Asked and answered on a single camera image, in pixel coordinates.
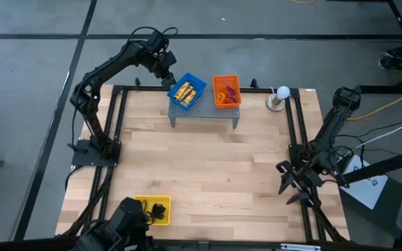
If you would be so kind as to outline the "blue plastic basket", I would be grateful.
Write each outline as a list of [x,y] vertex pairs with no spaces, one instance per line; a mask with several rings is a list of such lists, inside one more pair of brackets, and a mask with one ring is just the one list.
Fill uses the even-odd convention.
[[[195,95],[187,105],[183,104],[182,101],[179,101],[174,97],[178,92],[178,90],[186,82],[188,82],[189,86],[193,87],[193,91],[195,92]],[[170,90],[167,93],[167,96],[170,99],[170,102],[173,103],[174,105],[179,106],[184,110],[189,110],[194,106],[195,102],[200,99],[206,87],[207,83],[204,80],[201,80],[200,78],[196,77],[195,75],[192,75],[191,73],[186,73],[179,79],[179,81],[173,87],[170,88]]]

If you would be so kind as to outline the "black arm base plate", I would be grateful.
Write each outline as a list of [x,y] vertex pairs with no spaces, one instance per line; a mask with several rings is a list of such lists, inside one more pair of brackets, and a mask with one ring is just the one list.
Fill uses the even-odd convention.
[[121,152],[121,142],[114,142],[113,155],[103,158],[93,144],[87,139],[77,142],[77,150],[73,154],[72,165],[75,166],[117,166]]
[[312,169],[315,173],[332,173],[336,171],[336,158],[331,149],[317,148],[314,144],[289,145],[290,160],[296,171],[302,168]]

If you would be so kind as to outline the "grey perforated metal shelf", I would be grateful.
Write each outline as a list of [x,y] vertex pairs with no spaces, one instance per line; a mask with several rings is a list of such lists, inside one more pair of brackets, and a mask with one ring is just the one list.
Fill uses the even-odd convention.
[[179,106],[169,102],[168,117],[170,125],[174,128],[176,118],[211,118],[211,119],[231,119],[232,128],[237,127],[240,114],[239,108],[219,109],[214,102],[214,91],[211,84],[207,83],[202,96],[195,102],[194,106],[189,110],[184,110]]

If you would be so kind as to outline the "black slanted bar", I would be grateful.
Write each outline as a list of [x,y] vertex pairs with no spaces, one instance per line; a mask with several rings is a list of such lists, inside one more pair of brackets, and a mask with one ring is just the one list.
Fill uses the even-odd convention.
[[363,167],[357,171],[344,174],[343,178],[340,178],[337,181],[337,185],[345,186],[350,183],[371,178],[373,176],[383,175],[387,172],[401,168],[402,168],[402,154],[374,163],[372,165],[369,165],[368,167]]

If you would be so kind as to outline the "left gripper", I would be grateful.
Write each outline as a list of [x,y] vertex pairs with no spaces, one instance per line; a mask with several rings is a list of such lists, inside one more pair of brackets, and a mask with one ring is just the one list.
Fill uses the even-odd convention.
[[149,72],[153,73],[156,78],[162,79],[161,85],[163,87],[172,87],[176,84],[176,80],[174,75],[170,72],[170,67],[176,62],[176,57],[172,51],[153,53],[151,55]]

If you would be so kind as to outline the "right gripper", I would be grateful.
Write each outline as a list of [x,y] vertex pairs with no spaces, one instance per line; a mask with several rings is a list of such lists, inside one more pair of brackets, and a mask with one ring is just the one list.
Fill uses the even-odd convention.
[[287,205],[296,201],[305,202],[309,206],[322,205],[318,196],[312,193],[312,188],[320,187],[323,181],[312,169],[302,168],[300,171],[295,171],[287,160],[278,163],[276,168],[281,173],[281,185],[278,193],[281,195],[290,186],[299,191],[287,200]]

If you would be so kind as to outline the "black aluminium table frame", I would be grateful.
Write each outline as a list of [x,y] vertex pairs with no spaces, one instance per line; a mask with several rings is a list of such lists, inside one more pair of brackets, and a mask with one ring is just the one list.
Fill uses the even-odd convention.
[[293,188],[279,192],[276,164],[292,141],[312,138],[322,124],[315,91],[291,101],[304,120],[271,112],[263,92],[243,93],[239,120],[178,118],[170,123],[169,98],[150,86],[123,87],[119,164],[106,204],[136,195],[170,197],[170,222],[152,226],[157,239],[303,242],[321,239],[311,209],[290,203]]

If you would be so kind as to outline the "white bulb table lamp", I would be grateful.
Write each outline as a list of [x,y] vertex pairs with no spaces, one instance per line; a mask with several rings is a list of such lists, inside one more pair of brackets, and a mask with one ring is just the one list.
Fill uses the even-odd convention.
[[280,112],[285,108],[286,99],[290,97],[290,89],[287,86],[280,86],[275,90],[271,88],[271,94],[268,95],[266,106],[273,112]]

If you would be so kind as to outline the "yellow plastic basket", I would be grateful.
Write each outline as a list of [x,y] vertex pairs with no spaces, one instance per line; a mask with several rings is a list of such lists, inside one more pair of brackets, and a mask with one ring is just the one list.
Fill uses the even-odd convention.
[[166,207],[165,217],[162,220],[154,219],[152,225],[155,226],[168,226],[170,224],[171,215],[171,197],[168,195],[135,195],[134,199],[141,202],[142,211],[143,207],[146,206],[147,211],[152,211],[154,204],[162,204]]

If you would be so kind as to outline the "white cardboard box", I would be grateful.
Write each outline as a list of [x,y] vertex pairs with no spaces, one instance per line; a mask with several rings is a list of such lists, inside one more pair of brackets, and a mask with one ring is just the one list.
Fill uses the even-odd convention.
[[[368,167],[369,165],[370,164],[367,161],[364,160],[361,162],[361,158],[358,155],[354,155],[347,164],[344,174],[349,174],[361,169],[362,167]],[[387,175],[379,175],[350,183],[349,188],[341,186],[339,189],[365,205],[365,207],[373,210],[387,181]]]

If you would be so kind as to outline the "orange plastic basket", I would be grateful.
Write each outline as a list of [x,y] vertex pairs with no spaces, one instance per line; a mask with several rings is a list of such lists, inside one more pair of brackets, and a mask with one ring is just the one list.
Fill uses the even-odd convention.
[[[213,91],[214,91],[214,102],[217,108],[226,109],[226,108],[238,108],[241,104],[241,91],[239,86],[239,79],[236,75],[215,75],[213,76]],[[228,93],[226,90],[226,86],[232,87],[236,91],[236,95],[232,98],[237,99],[237,104],[222,104],[217,105],[216,96],[218,93]]]

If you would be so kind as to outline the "black desk foot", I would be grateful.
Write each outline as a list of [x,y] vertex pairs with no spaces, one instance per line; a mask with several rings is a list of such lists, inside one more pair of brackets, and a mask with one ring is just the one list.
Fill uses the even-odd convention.
[[[394,0],[386,0],[402,31],[402,16]],[[402,94],[402,80],[393,86],[361,85],[362,94]]]

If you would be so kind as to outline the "silver metal bracket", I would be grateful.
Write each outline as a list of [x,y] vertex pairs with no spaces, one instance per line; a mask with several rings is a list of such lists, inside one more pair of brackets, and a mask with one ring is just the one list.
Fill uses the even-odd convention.
[[317,245],[294,244],[294,243],[282,243],[280,249],[289,251],[322,251],[322,248]]

